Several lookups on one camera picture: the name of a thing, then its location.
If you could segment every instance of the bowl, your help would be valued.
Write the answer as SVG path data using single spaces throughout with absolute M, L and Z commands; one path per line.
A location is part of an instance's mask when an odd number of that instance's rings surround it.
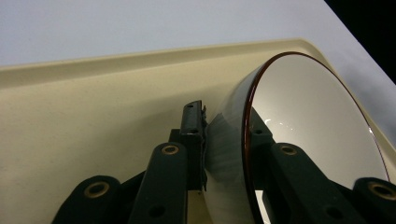
M 332 181 L 388 180 L 358 104 L 325 65 L 301 52 L 272 57 L 238 83 L 207 127 L 205 201 L 214 223 L 269 222 L 251 171 L 253 108 L 276 142 L 301 147 Z

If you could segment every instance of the white surface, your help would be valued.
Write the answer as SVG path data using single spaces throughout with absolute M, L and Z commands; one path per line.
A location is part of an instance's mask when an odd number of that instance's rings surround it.
M 0 2 L 0 65 L 303 37 L 393 145 L 396 87 L 321 0 Z
M 301 147 L 330 180 L 352 189 L 361 177 L 388 179 L 363 114 L 320 63 L 300 55 L 277 59 L 263 73 L 253 107 L 276 142 Z M 262 197 L 258 203 L 269 222 Z

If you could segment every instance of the beige tray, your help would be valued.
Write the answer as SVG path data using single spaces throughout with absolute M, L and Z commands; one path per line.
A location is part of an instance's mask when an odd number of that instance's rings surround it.
M 184 104 L 202 100 L 211 117 L 244 76 L 291 50 L 331 67 L 290 39 L 1 68 L 0 223 L 49 223 L 82 180 L 137 175 L 179 127 Z M 203 196 L 189 197 L 189 223 L 210 223 Z

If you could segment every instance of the white table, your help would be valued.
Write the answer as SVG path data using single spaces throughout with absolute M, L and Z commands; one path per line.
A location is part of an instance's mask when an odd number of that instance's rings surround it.
M 1 66 L 291 37 L 323 52 L 395 146 L 396 87 L 324 1 L 0 2 Z

